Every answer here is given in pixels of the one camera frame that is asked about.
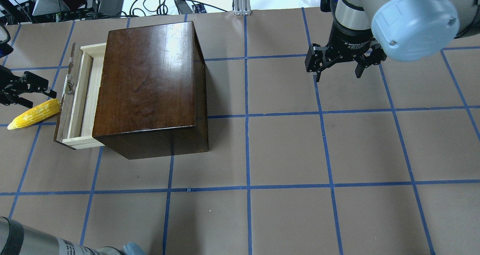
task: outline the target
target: light blue robot joint cap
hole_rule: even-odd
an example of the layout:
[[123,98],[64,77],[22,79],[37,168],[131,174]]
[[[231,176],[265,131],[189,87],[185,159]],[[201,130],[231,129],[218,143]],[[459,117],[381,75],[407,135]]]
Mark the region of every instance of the light blue robot joint cap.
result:
[[455,38],[460,21],[449,0],[391,0],[373,16],[372,33],[400,62],[430,56]]

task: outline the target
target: wooden drawer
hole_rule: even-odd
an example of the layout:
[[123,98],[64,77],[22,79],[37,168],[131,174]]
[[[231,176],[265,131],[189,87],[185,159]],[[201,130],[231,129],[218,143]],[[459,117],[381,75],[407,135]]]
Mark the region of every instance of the wooden drawer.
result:
[[74,45],[55,131],[73,149],[128,159],[206,152],[204,58],[193,22],[110,31]]

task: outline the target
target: yellow corn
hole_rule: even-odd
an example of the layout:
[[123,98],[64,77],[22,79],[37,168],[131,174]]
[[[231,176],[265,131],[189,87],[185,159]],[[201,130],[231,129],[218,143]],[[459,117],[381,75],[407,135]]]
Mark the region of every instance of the yellow corn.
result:
[[40,122],[41,120],[47,119],[48,117],[57,114],[59,110],[60,101],[56,98],[50,99],[15,117],[12,123],[8,125],[7,129],[14,130],[18,128],[28,127],[29,125],[33,125]]

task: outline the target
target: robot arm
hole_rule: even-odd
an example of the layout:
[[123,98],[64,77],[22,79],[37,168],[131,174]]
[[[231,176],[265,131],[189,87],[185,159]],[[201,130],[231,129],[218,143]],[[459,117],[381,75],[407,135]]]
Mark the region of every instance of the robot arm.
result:
[[360,78],[386,56],[415,61],[480,33],[480,0],[322,0],[321,10],[331,11],[334,22],[327,45],[314,43],[307,53],[305,67],[317,81],[338,62],[356,61]]

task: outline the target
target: black ring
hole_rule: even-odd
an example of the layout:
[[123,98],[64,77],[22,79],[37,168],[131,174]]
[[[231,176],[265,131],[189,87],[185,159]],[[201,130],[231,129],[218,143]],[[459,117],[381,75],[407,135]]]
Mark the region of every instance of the black ring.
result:
[[363,7],[359,7],[359,6],[355,6],[353,4],[350,4],[349,2],[347,2],[346,0],[342,0],[343,4],[345,4],[347,7],[351,8],[351,9],[355,9],[356,11],[365,11],[363,10]]
[[6,217],[0,217],[7,220],[10,230],[8,232],[7,242],[0,255],[19,255],[22,245],[24,244],[24,226],[19,222]]

